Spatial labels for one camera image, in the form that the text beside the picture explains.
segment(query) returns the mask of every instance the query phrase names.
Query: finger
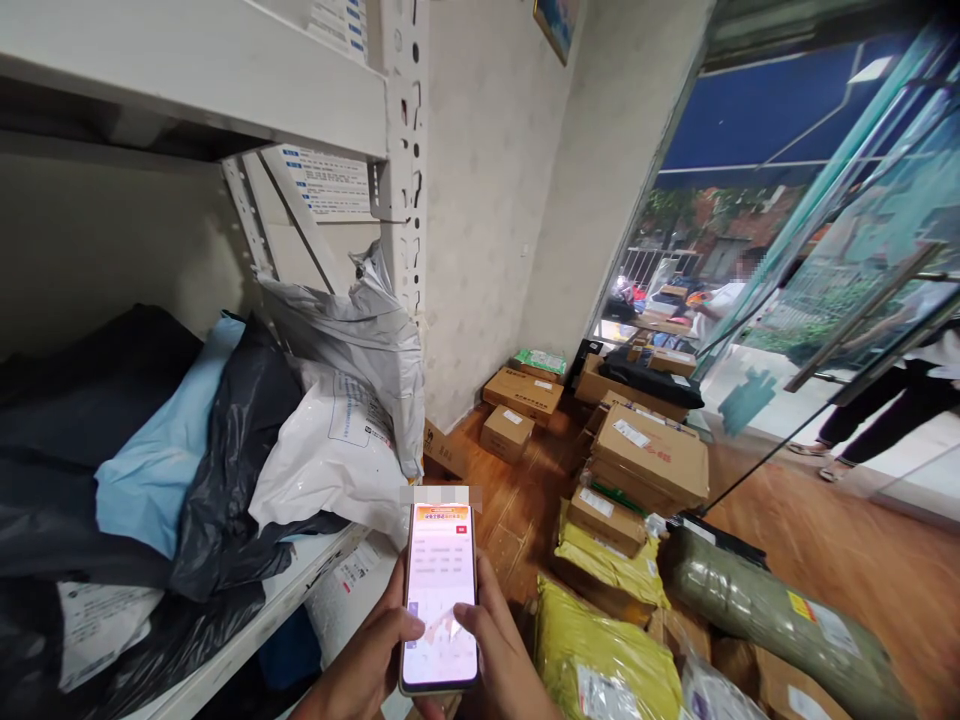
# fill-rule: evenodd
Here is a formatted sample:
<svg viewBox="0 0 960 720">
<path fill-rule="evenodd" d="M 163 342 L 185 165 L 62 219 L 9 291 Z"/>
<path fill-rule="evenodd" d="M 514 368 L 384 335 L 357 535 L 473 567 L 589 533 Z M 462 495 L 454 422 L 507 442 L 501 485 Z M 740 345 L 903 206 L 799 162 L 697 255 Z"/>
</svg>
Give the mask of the finger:
<svg viewBox="0 0 960 720">
<path fill-rule="evenodd" d="M 443 708 L 440 707 L 436 700 L 417 697 L 413 699 L 413 705 L 417 708 L 420 715 L 423 716 L 423 720 L 446 720 L 446 716 L 443 714 Z"/>
</svg>

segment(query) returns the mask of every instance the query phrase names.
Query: package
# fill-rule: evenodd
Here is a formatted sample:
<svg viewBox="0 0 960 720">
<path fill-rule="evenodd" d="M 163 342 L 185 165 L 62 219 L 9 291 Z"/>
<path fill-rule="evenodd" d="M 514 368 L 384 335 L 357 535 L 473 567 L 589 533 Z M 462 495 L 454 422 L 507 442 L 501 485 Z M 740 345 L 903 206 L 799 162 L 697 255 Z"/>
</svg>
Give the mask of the package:
<svg viewBox="0 0 960 720">
<path fill-rule="evenodd" d="M 816 682 L 745 640 L 718 641 L 713 666 L 771 720 L 850 720 Z"/>
<path fill-rule="evenodd" d="M 137 305 L 49 358 L 0 366 L 0 577 L 166 586 L 167 558 L 97 527 L 93 475 L 202 347 L 167 312 Z"/>
<path fill-rule="evenodd" d="M 258 278 L 263 305 L 297 357 L 365 381 L 386 408 L 405 477 L 423 475 L 423 353 L 416 323 L 394 295 L 377 241 L 351 255 L 360 279 L 347 297 Z"/>
<path fill-rule="evenodd" d="M 386 533 L 403 547 L 400 471 L 389 417 L 360 381 L 310 363 L 316 382 L 280 428 L 250 501 L 261 531 L 320 510 Z"/>
<path fill-rule="evenodd" d="M 855 620 L 687 528 L 671 531 L 661 567 L 672 597 L 809 675 L 854 720 L 917 717 L 883 645 Z"/>
<path fill-rule="evenodd" d="M 510 368 L 500 368 L 483 388 L 483 400 L 491 405 L 504 405 L 537 425 L 550 423 L 557 409 L 563 387 L 540 380 Z"/>
<path fill-rule="evenodd" d="M 635 390 L 629 385 L 604 377 L 599 372 L 603 364 L 603 358 L 599 355 L 587 355 L 583 362 L 583 371 L 580 373 L 580 382 L 574 393 L 577 400 L 589 405 L 597 405 L 608 392 L 614 392 L 676 422 L 683 422 L 687 413 L 690 412 L 687 408 L 673 405 L 640 390 Z"/>
<path fill-rule="evenodd" d="M 372 532 L 303 601 L 320 642 L 325 669 L 350 642 L 387 589 L 398 557 L 389 538 Z M 385 720 L 403 720 L 411 707 L 413 701 L 394 690 L 380 711 Z"/>
<path fill-rule="evenodd" d="M 647 541 L 643 517 L 581 487 L 573 494 L 567 520 L 596 539 L 634 558 Z"/>
<path fill-rule="evenodd" d="M 697 720 L 767 720 L 753 700 L 695 655 L 683 664 L 683 704 Z"/>
<path fill-rule="evenodd" d="M 656 538 L 634 558 L 569 522 L 570 503 L 560 501 L 557 543 L 551 566 L 584 599 L 618 620 L 646 625 L 658 607 L 670 607 L 657 568 Z"/>
<path fill-rule="evenodd" d="M 668 427 L 656 418 L 620 405 L 610 409 L 593 444 L 591 471 L 613 482 L 631 498 L 649 497 L 649 507 L 662 512 L 664 497 L 696 507 L 709 495 L 706 446 L 698 438 Z"/>
<path fill-rule="evenodd" d="M 132 596 L 120 608 L 114 590 L 0 581 L 0 717 L 114 720 L 129 715 L 210 660 L 264 603 L 260 583 L 216 593 L 204 604 L 166 593 L 149 613 L 149 622 L 130 638 L 129 623 L 135 621 L 130 613 L 150 596 Z M 122 592 L 129 595 L 129 589 Z M 76 614 L 73 631 L 67 613 Z M 120 634 L 118 620 L 125 626 Z M 113 649 L 119 652 L 114 655 Z M 99 654 L 101 667 L 78 665 L 77 651 L 90 661 L 97 656 L 91 652 Z M 82 680 L 69 691 L 60 689 L 67 687 L 65 660 Z"/>
<path fill-rule="evenodd" d="M 173 559 L 180 506 L 206 452 L 213 398 L 245 329 L 241 320 L 220 318 L 176 392 L 97 468 L 102 532 L 140 540 Z"/>
<path fill-rule="evenodd" d="M 497 405 L 480 431 L 480 447 L 511 465 L 523 457 L 533 432 L 533 420 Z"/>
<path fill-rule="evenodd" d="M 444 474 L 460 480 L 467 478 L 467 449 L 440 432 L 440 428 L 429 420 L 423 428 L 423 454 L 437 463 Z"/>
<path fill-rule="evenodd" d="M 541 380 L 560 382 L 567 371 L 567 361 L 562 355 L 553 355 L 542 350 L 521 350 L 510 361 L 514 370 Z"/>
<path fill-rule="evenodd" d="M 537 579 L 534 664 L 568 720 L 677 720 L 680 678 L 670 653 L 636 625 L 592 612 Z"/>
<path fill-rule="evenodd" d="M 650 352 L 650 361 L 647 363 L 650 370 L 662 370 L 671 375 L 688 378 L 697 369 L 697 356 L 682 353 L 679 350 L 653 348 Z"/>
<path fill-rule="evenodd" d="M 169 587 L 195 602 L 215 590 L 264 580 L 290 565 L 290 535 L 334 533 L 347 521 L 319 511 L 262 531 L 247 514 L 280 427 L 303 390 L 267 327 L 254 315 L 220 378 L 206 452 L 180 509 Z"/>
</svg>

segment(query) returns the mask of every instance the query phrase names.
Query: phone screen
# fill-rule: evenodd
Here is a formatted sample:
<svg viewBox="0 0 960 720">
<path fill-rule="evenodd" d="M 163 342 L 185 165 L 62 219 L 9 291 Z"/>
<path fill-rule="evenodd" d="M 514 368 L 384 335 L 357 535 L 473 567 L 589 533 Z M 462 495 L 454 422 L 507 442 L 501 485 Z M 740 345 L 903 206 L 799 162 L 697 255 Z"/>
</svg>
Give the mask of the phone screen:
<svg viewBox="0 0 960 720">
<path fill-rule="evenodd" d="M 477 643 L 453 617 L 453 606 L 476 603 L 473 510 L 469 505 L 413 506 L 407 566 L 407 610 L 427 626 L 403 649 L 402 685 L 431 692 L 466 687 L 477 678 Z"/>
</svg>

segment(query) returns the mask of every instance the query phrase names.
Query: printed notice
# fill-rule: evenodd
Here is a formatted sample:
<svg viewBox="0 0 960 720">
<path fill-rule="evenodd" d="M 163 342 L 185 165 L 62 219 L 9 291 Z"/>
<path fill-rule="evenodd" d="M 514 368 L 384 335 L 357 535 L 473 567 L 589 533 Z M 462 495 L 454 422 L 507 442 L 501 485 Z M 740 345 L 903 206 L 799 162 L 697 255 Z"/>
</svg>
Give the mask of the printed notice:
<svg viewBox="0 0 960 720">
<path fill-rule="evenodd" d="M 283 145 L 281 150 L 314 220 L 373 222 L 366 163 L 293 145 Z"/>
<path fill-rule="evenodd" d="M 617 420 L 613 424 L 613 429 L 623 435 L 627 440 L 632 442 L 637 447 L 646 447 L 647 443 L 650 442 L 650 438 L 648 438 L 642 432 L 634 429 L 634 427 L 626 420 Z"/>
<path fill-rule="evenodd" d="M 588 488 L 580 490 L 580 499 L 605 517 L 613 517 L 613 503 Z"/>
</svg>

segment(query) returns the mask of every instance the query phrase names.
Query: plastic mailer bag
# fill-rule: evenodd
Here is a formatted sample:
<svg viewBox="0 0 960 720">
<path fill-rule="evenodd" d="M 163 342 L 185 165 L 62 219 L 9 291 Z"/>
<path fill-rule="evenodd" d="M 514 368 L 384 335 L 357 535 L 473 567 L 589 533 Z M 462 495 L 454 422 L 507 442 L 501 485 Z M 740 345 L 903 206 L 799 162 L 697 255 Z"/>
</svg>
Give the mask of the plastic mailer bag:
<svg viewBox="0 0 960 720">
<path fill-rule="evenodd" d="M 260 473 L 250 514 L 261 527 L 305 520 L 320 510 L 378 530 L 402 547 L 400 472 L 386 412 L 362 383 L 301 361 L 312 382 L 283 424 Z"/>
<path fill-rule="evenodd" d="M 145 607 L 144 601 L 149 603 L 154 596 L 140 597 L 139 607 L 127 607 L 125 616 L 113 615 L 106 608 L 98 611 L 96 604 L 111 588 L 94 588 L 86 611 L 99 612 L 96 622 L 71 623 L 65 613 L 83 611 L 82 596 L 67 599 L 75 589 L 64 593 L 53 582 L 0 581 L 0 638 L 4 643 L 0 717 L 5 720 L 113 720 L 128 715 L 210 660 L 264 603 L 259 583 L 217 593 L 202 605 L 167 593 L 139 632 L 130 636 L 135 621 L 130 613 Z M 120 634 L 118 622 L 123 625 Z M 110 649 L 119 652 L 102 654 L 101 661 L 109 662 L 85 668 L 82 684 L 67 690 L 63 685 L 65 658 L 69 662 L 71 653 L 76 656 L 96 648 L 108 635 Z M 123 638 L 127 639 L 126 649 Z"/>
<path fill-rule="evenodd" d="M 207 447 L 213 397 L 245 327 L 221 318 L 173 396 L 99 467 L 101 531 L 132 537 L 173 558 L 180 506 Z"/>
<path fill-rule="evenodd" d="M 630 559 L 569 522 L 567 500 L 561 500 L 560 506 L 560 542 L 553 551 L 554 555 L 569 560 L 604 585 L 623 590 L 642 603 L 670 607 L 657 569 L 659 539 L 649 535 L 640 552 Z"/>
<path fill-rule="evenodd" d="M 568 720 L 676 720 L 680 678 L 673 656 L 636 625 L 601 617 L 538 577 L 540 678 Z"/>
<path fill-rule="evenodd" d="M 855 620 L 687 528 L 671 532 L 661 567 L 672 597 L 809 675 L 854 720 L 916 717 L 883 645 Z"/>
<path fill-rule="evenodd" d="M 263 305 L 300 358 L 360 378 L 392 421 L 400 468 L 423 475 L 423 354 L 417 326 L 393 293 L 379 242 L 351 256 L 360 280 L 346 297 L 261 276 Z"/>
<path fill-rule="evenodd" d="M 94 473 L 174 393 L 202 343 L 135 306 L 43 360 L 0 366 L 0 576 L 166 585 L 170 563 L 97 527 Z"/>
<path fill-rule="evenodd" d="M 332 533 L 346 520 L 314 511 L 258 533 L 247 508 L 280 427 L 303 391 L 266 326 L 251 315 L 223 368 L 209 413 L 206 452 L 180 510 L 177 554 L 169 587 L 202 602 L 215 590 L 263 580 L 290 565 L 301 533 Z M 312 439 L 305 441 L 309 446 Z"/>
</svg>

